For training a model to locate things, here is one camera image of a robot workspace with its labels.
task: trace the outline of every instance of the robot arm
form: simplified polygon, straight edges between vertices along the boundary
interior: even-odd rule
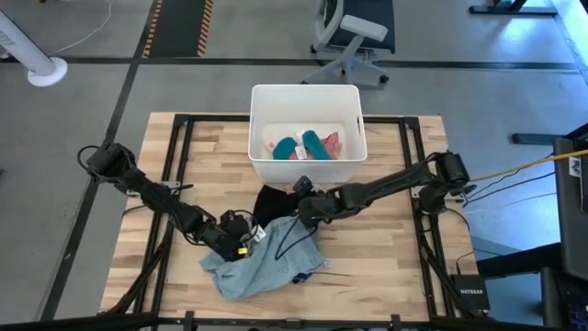
[[[430,162],[435,162],[437,175],[429,171]],[[374,200],[421,186],[421,210],[438,214],[445,208],[446,194],[461,193],[468,181],[469,175],[459,154],[431,154],[423,162],[372,182],[344,184],[316,197],[304,198],[299,203],[299,217],[307,227],[314,227],[318,222],[330,223],[357,215]]]
[[[238,250],[243,246],[241,238],[250,230],[247,221],[228,211],[223,216],[227,222],[217,220],[200,208],[190,206],[174,197],[168,187],[153,183],[135,165],[132,152],[118,143],[105,143],[97,147],[86,165],[80,161],[90,176],[100,182],[113,184],[122,193],[133,190],[141,194],[141,200],[152,211],[170,215],[170,222],[191,244],[202,241],[227,261],[241,258]]]

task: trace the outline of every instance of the gray floor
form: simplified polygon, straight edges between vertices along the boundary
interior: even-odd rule
[[[64,54],[132,56],[151,0],[110,1],[113,13],[108,25]],[[398,51],[385,58],[572,63],[586,54],[588,43],[582,43],[580,29],[586,17],[573,10],[577,5],[554,1],[560,10],[571,13],[561,21],[468,15],[468,5],[479,2],[395,0]],[[217,0],[207,57],[310,58],[315,3]],[[107,13],[106,2],[86,0],[50,0],[45,6],[33,0],[0,0],[0,8],[48,52],[79,40]],[[0,167],[6,170],[0,177],[0,324],[38,316],[87,182],[74,161],[75,152],[103,139],[127,69],[122,64],[72,65],[65,81],[36,89],[26,83],[18,64],[0,64],[4,115]],[[252,86],[297,84],[316,69],[142,65],[116,140],[138,153],[152,111],[247,112]],[[390,77],[386,86],[378,86],[377,77],[357,75],[364,112],[441,114],[452,150],[463,155],[473,176],[550,153],[546,147],[511,145],[510,133],[562,133],[588,119],[588,86],[578,71],[406,68],[390,69]],[[317,83],[342,81],[332,75]],[[525,170],[497,188],[550,169],[551,165],[541,165]],[[554,191],[551,177],[472,203],[467,211],[474,245],[503,254],[557,241],[553,196],[503,207]],[[124,197],[114,189],[99,190],[58,317],[96,312],[124,205]],[[540,299],[537,277],[493,280],[488,286],[494,317],[540,323],[532,313],[532,303]]]

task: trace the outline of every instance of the wooden table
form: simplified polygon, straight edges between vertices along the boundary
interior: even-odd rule
[[[153,181],[161,178],[174,115],[153,113],[149,119],[138,166]],[[447,138],[441,118],[427,116],[419,121],[425,154],[445,151]],[[226,121],[196,124],[184,178],[185,184],[195,187],[182,192],[182,201],[198,204],[217,216],[228,209],[253,209],[263,184],[247,156],[248,125]],[[353,181],[365,182],[404,169],[398,125],[366,124],[366,136],[368,158]],[[181,144],[176,147],[173,171]],[[415,149],[411,150],[416,160]],[[140,203],[129,199],[128,208]],[[457,204],[448,207],[461,212]],[[101,310],[115,304],[140,273],[152,217],[147,209],[124,217]],[[439,221],[447,268],[455,273],[456,259],[472,251],[468,229],[452,212],[440,215]],[[182,317],[185,311],[194,311],[196,317],[218,319],[389,321],[391,314],[399,314],[402,321],[429,320],[408,191],[377,200],[353,218],[322,224],[318,234],[320,250],[331,261],[329,267],[304,284],[228,302],[198,264],[210,250],[190,245],[175,233],[160,316]],[[461,258],[459,265],[462,273],[477,273],[473,255]],[[436,308],[444,314],[440,283],[431,273]],[[153,281],[147,302],[152,297]]]

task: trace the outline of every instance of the white plastic bin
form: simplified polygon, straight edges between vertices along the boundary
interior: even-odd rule
[[[307,176],[315,183],[346,182],[368,157],[366,133],[355,86],[259,85],[253,89],[249,158],[265,183],[291,183]],[[315,130],[339,133],[338,160],[274,160],[268,142]]]

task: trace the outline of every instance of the teal cloth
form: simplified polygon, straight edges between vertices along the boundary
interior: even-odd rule
[[[294,153],[296,149],[296,141],[292,137],[284,138],[277,143],[276,148],[272,151],[274,160],[288,160],[290,155]]]
[[[304,147],[314,156],[315,160],[331,160],[331,156],[327,153],[322,145],[321,138],[313,130],[308,130],[302,134],[302,141]]]

